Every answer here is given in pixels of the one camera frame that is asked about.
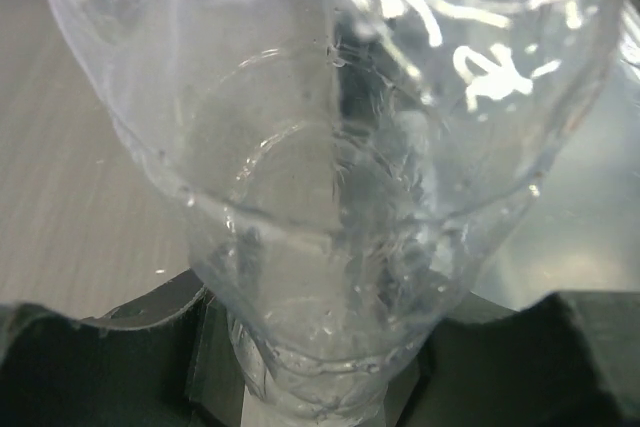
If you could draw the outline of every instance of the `gray surface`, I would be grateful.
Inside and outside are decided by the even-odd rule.
[[[631,90],[618,72],[478,292],[522,307],[559,288],[640,290]],[[45,1],[0,0],[0,302],[100,315],[184,268],[177,226],[120,146]]]
[[[104,314],[186,268],[175,229],[45,0],[0,0],[0,302]]]

